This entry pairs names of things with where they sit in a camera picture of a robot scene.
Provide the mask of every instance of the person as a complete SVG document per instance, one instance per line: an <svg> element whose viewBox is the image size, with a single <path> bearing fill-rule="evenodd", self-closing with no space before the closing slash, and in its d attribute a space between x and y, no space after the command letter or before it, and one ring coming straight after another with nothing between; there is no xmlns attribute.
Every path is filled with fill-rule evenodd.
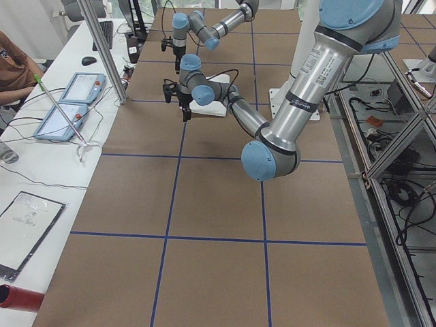
<svg viewBox="0 0 436 327"><path fill-rule="evenodd" d="M0 31L0 105L24 100L44 75L36 62Z"/></svg>

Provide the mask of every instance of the monitor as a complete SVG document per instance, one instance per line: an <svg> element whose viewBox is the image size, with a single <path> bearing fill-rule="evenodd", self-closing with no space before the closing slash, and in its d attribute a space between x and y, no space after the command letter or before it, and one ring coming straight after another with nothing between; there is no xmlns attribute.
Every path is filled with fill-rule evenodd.
<svg viewBox="0 0 436 327"><path fill-rule="evenodd" d="M138 38L140 43L144 43L147 39L147 31L138 0L118 0L118 4L131 32Z"/></svg>

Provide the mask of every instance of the clear plastic container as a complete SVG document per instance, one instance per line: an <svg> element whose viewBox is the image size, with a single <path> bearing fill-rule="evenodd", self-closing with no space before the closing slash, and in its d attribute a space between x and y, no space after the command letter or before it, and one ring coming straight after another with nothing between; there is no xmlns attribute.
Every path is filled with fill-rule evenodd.
<svg viewBox="0 0 436 327"><path fill-rule="evenodd" d="M2 140L0 140L0 162L12 164L17 162L18 159L19 156L15 153L15 151L12 150L6 143L3 143Z"/></svg>

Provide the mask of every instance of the label on robot arm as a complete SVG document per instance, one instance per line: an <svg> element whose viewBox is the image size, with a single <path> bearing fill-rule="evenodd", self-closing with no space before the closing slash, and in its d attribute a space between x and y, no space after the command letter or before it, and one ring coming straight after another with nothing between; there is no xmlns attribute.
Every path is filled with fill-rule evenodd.
<svg viewBox="0 0 436 327"><path fill-rule="evenodd" d="M337 57L317 49L312 49L300 72L309 76L309 82L326 88L340 66L341 60Z"/></svg>

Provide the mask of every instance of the red cylinder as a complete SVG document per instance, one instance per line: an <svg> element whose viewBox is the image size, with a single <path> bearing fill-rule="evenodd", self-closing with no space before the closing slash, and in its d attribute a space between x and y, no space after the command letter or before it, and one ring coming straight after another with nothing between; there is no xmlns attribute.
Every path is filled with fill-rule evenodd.
<svg viewBox="0 0 436 327"><path fill-rule="evenodd" d="M40 309L44 295L43 293L11 285L1 285L0 308L37 312Z"/></svg>

